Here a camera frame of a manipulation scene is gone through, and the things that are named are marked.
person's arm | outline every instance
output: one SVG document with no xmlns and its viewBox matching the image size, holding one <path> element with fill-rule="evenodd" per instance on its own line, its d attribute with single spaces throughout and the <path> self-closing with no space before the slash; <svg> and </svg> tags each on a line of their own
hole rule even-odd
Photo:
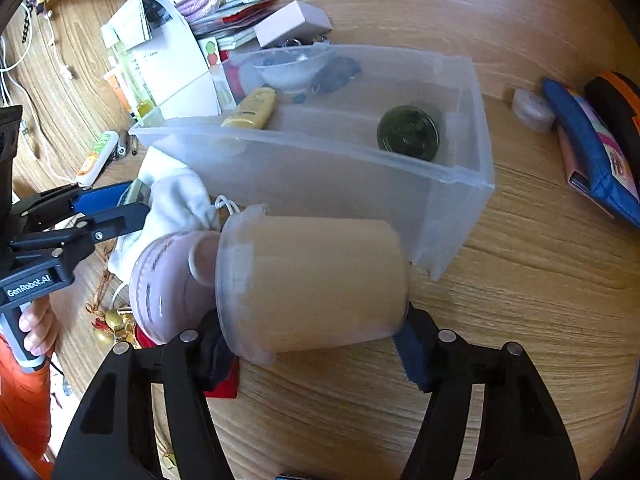
<svg viewBox="0 0 640 480">
<path fill-rule="evenodd" d="M 49 298 L 33 301 L 20 318 L 20 328 L 30 332 L 25 347 L 34 354 L 49 351 L 58 334 L 58 322 Z M 40 458 L 51 435 L 49 367 L 26 374 L 9 345 L 0 338 L 0 422 L 25 453 Z"/>
</svg>

black chain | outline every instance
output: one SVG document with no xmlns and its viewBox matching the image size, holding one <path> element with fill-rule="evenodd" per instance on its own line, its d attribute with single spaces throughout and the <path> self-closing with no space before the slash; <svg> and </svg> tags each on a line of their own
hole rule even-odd
<svg viewBox="0 0 640 480">
<path fill-rule="evenodd" d="M 25 5 L 29 10 L 24 13 L 24 28 L 22 30 L 22 44 L 27 43 L 29 37 L 29 15 L 33 12 L 33 7 L 36 5 L 36 0 L 24 0 Z"/>
</svg>

clear plastic bin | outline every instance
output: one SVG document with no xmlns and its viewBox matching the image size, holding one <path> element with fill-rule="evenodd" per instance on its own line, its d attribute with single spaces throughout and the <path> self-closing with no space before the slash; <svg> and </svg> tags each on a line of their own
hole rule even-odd
<svg viewBox="0 0 640 480">
<path fill-rule="evenodd" d="M 212 81 L 220 88 L 212 72 L 130 133 L 186 163 L 212 195 L 267 203 L 278 216 L 388 221 L 412 263 L 433 279 L 443 275 L 494 191 L 491 141 L 469 58 L 316 44 L 245 54 L 223 67 L 236 102 L 266 82 L 278 90 L 265 130 L 220 127 L 232 112 L 216 116 L 216 105 L 194 92 Z M 269 68 L 277 70 L 265 75 Z M 378 148 L 378 123 L 399 105 L 415 105 L 436 123 L 440 147 L 431 162 Z"/>
</svg>

blue pouch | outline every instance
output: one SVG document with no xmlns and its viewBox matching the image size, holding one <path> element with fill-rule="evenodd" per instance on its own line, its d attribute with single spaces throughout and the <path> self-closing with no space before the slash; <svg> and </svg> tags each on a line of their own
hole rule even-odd
<svg viewBox="0 0 640 480">
<path fill-rule="evenodd" d="M 546 78 L 542 91 L 586 168 L 591 197 L 640 227 L 638 190 L 620 146 L 587 101 Z"/>
</svg>

human hand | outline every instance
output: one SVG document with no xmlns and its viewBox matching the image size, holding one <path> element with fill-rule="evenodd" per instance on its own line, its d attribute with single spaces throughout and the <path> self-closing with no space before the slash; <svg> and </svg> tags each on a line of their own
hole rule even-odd
<svg viewBox="0 0 640 480">
<path fill-rule="evenodd" d="M 20 330 L 28 332 L 24 338 L 24 349 L 35 356 L 46 354 L 56 342 L 60 330 L 49 296 L 31 301 L 20 316 L 18 325 Z"/>
</svg>

